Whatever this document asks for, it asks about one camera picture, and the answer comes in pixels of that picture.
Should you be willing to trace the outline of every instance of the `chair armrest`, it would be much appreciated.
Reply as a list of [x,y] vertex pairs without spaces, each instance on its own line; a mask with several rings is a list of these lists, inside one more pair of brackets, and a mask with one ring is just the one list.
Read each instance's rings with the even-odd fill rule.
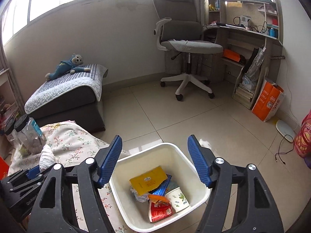
[[153,34],[157,36],[157,42],[156,42],[156,46],[159,50],[162,50],[162,51],[167,51],[168,49],[164,46],[161,46],[160,44],[160,34],[161,34],[161,27],[168,23],[169,21],[171,21],[172,19],[171,18],[163,18],[161,19],[160,21],[158,21],[156,23],[156,27],[155,27],[155,30],[153,31]]
[[218,29],[220,28],[218,25],[204,25],[202,27],[202,33],[209,29]]

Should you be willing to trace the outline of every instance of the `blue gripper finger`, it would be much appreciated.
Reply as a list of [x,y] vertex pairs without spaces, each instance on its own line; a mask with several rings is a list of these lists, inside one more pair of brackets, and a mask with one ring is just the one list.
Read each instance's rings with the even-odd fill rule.
[[188,137],[187,145],[188,151],[194,163],[194,166],[197,170],[197,173],[200,177],[202,183],[204,183],[207,187],[212,184],[212,180],[210,178],[210,168],[204,159],[199,146],[197,145],[197,139],[194,135]]
[[109,182],[112,172],[114,171],[116,163],[119,159],[120,153],[122,151],[122,138],[116,135],[113,141],[111,142],[110,146],[108,148],[104,148],[101,150],[105,149],[106,150],[108,149],[109,151],[104,162],[102,163],[101,166],[99,166],[98,170],[99,179],[97,181],[97,183],[102,187]]

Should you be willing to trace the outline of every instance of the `jar lid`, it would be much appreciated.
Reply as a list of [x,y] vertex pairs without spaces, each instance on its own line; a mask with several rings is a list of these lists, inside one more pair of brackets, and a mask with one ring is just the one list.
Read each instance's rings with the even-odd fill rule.
[[28,121],[29,115],[23,114],[14,125],[16,132],[20,132],[22,129],[24,129]]
[[7,125],[5,125],[4,134],[10,135],[12,133],[12,131],[14,130],[14,124],[15,124],[15,118],[11,118],[7,122]]

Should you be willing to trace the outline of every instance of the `chair base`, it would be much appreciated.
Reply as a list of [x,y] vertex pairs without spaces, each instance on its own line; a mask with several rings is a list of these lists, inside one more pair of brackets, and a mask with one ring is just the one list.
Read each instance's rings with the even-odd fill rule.
[[176,95],[176,98],[178,101],[181,101],[183,99],[183,95],[181,94],[181,92],[187,86],[188,82],[192,82],[193,84],[195,84],[199,88],[208,92],[208,95],[211,99],[214,98],[213,91],[201,82],[201,81],[205,81],[208,79],[205,77],[202,77],[202,76],[198,76],[198,75],[184,73],[184,74],[179,74],[179,75],[175,75],[175,76],[171,76],[171,77],[162,78],[161,79],[161,87],[165,87],[166,81],[180,81],[180,80],[182,80],[182,83],[175,92],[175,95]]

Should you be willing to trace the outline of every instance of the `blue bottle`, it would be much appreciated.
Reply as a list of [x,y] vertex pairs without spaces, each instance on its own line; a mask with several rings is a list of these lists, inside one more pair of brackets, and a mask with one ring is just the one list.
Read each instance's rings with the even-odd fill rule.
[[273,28],[270,29],[270,31],[269,31],[269,36],[275,37],[275,31],[274,31]]

